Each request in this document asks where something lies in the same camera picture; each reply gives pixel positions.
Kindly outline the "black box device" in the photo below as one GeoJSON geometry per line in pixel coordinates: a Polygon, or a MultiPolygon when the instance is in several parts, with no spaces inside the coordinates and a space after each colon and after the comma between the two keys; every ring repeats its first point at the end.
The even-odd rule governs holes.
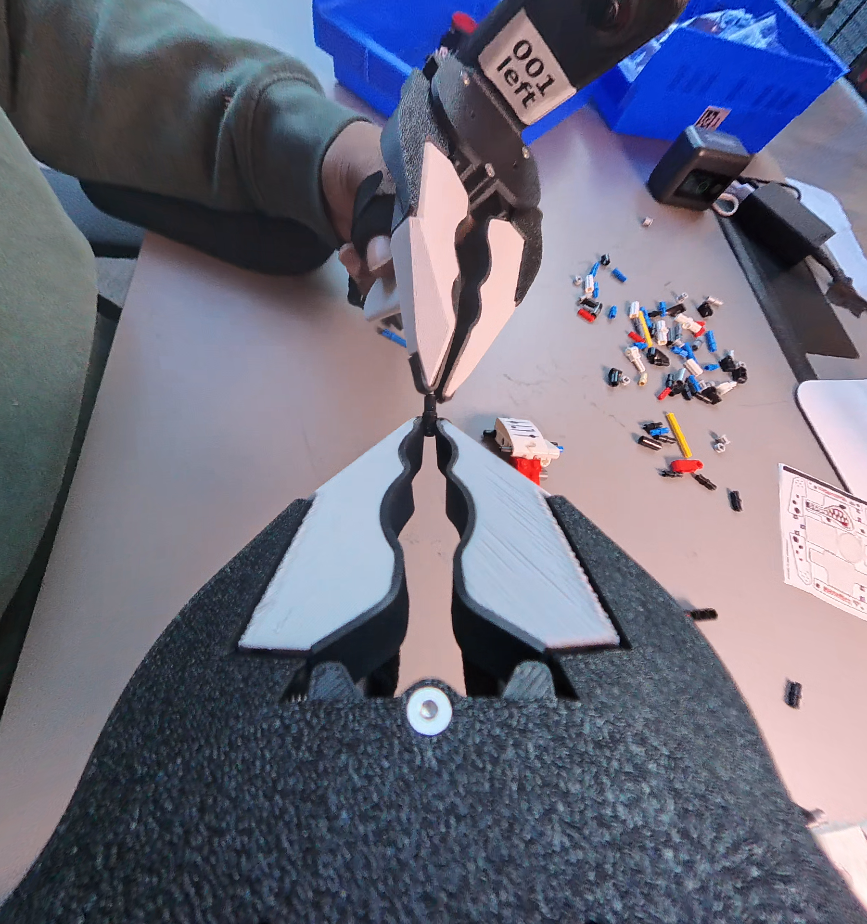
{"type": "Polygon", "coordinates": [[[735,136],[688,126],[675,139],[647,182],[664,205],[705,211],[748,168],[752,154],[735,136]]]}

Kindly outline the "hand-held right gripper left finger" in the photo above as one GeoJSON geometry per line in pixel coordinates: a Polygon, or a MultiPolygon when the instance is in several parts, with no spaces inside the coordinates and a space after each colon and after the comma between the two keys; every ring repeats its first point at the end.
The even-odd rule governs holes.
{"type": "Polygon", "coordinates": [[[409,420],[313,492],[241,650],[338,662],[354,681],[399,653],[408,626],[399,535],[422,456],[422,420],[409,420]]]}

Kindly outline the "person's left forearm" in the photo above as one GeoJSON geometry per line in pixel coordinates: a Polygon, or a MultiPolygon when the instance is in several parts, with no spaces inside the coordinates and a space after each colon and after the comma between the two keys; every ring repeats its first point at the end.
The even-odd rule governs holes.
{"type": "Polygon", "coordinates": [[[78,179],[291,220],[353,276],[359,184],[378,126],[312,71],[182,2],[0,2],[0,109],[35,160],[78,179]]]}

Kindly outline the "grey desk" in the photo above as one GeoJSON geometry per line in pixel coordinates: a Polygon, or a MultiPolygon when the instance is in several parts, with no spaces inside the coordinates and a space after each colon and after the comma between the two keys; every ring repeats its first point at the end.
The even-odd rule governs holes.
{"type": "MultiPolygon", "coordinates": [[[[535,422],[565,452],[547,488],[684,607],[734,676],[794,801],[867,819],[867,622],[784,582],[778,467],[835,483],[792,374],[712,214],[656,206],[665,147],[581,112],[538,140],[544,255],[517,309],[441,413],[475,439],[535,422]],[[651,215],[654,223],[639,222],[651,215]],[[575,272],[609,252],[618,306],[714,295],[718,345],[749,382],[665,405],[717,485],[659,476],[637,446],[649,388],[609,389],[624,321],[579,319],[575,272]],[[730,509],[739,490],[743,512],[730,509]],[[790,678],[802,704],[784,703],[790,678]]],[[[147,237],[0,726],[0,898],[42,849],[129,677],[197,590],[292,500],[421,410],[403,348],[347,305],[335,261],[294,279],[147,237]]]]}

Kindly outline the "pile of small toy bricks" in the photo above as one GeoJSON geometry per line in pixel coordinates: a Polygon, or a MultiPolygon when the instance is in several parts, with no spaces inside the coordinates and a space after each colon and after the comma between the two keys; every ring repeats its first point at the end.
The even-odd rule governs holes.
{"type": "Polygon", "coordinates": [[[635,444],[663,453],[660,477],[690,478],[706,491],[717,491],[716,483],[704,474],[704,463],[692,451],[676,413],[665,404],[680,399],[714,408],[749,381],[748,366],[733,350],[719,347],[708,323],[714,310],[724,303],[707,296],[694,307],[687,293],[661,299],[651,308],[636,299],[623,306],[605,303],[600,285],[605,272],[614,281],[626,282],[624,272],[612,265],[607,253],[571,279],[578,293],[578,317],[588,323],[621,320],[626,324],[622,354],[606,369],[605,384],[611,390],[630,385],[649,388],[652,378],[661,376],[654,392],[656,413],[651,420],[639,423],[635,444]]]}

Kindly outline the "red white black brick subassembly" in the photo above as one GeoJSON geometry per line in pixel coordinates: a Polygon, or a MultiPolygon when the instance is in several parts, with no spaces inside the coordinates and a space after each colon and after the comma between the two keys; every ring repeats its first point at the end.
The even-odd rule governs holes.
{"type": "Polygon", "coordinates": [[[547,440],[536,425],[519,418],[496,418],[483,438],[507,457],[509,464],[537,486],[547,478],[547,470],[564,452],[557,443],[547,440]]]}

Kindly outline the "white booklet stand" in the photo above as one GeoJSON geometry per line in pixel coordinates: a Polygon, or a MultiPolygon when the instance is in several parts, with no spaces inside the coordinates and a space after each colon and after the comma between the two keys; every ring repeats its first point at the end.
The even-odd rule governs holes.
{"type": "Polygon", "coordinates": [[[867,379],[809,381],[796,399],[845,490],[867,502],[867,379]]]}

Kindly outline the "sticker sheet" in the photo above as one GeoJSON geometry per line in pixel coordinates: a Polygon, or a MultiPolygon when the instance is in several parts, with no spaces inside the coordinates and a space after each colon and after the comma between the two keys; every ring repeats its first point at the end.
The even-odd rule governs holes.
{"type": "Polygon", "coordinates": [[[867,622],[867,502],[781,464],[786,585],[867,622]]]}

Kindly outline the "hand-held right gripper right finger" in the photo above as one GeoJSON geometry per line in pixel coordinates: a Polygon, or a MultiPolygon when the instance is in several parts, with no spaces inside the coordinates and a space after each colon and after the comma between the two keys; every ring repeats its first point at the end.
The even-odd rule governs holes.
{"type": "Polygon", "coordinates": [[[447,420],[437,464],[456,529],[452,629],[468,691],[497,691],[523,662],[558,671],[621,636],[550,506],[550,496],[447,420]]]}

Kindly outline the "blue plastic bin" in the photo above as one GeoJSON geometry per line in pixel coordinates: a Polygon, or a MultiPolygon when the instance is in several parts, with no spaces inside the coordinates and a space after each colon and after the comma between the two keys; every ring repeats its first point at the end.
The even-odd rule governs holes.
{"type": "Polygon", "coordinates": [[[316,45],[333,59],[335,77],[383,116],[401,88],[460,12],[480,21],[496,1],[313,1],[316,45]]]}
{"type": "Polygon", "coordinates": [[[734,135],[759,152],[841,78],[847,66],[786,2],[688,2],[677,26],[643,64],[623,62],[591,98],[616,133],[674,141],[697,125],[734,135]],[[765,21],[768,47],[703,29],[724,11],[765,21]]]}

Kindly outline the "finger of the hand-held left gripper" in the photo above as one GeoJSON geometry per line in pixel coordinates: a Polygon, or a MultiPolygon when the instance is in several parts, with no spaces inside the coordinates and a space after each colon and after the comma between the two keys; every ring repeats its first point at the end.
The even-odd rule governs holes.
{"type": "Polygon", "coordinates": [[[477,228],[461,243],[459,313],[435,390],[439,401],[454,396],[512,316],[523,247],[515,228],[477,228]]]}
{"type": "Polygon", "coordinates": [[[391,248],[404,337],[420,363],[419,389],[438,390],[442,398],[455,391],[448,383],[447,356],[458,324],[456,234],[469,210],[469,194],[453,163],[426,142],[418,205],[393,232],[391,248]]]}

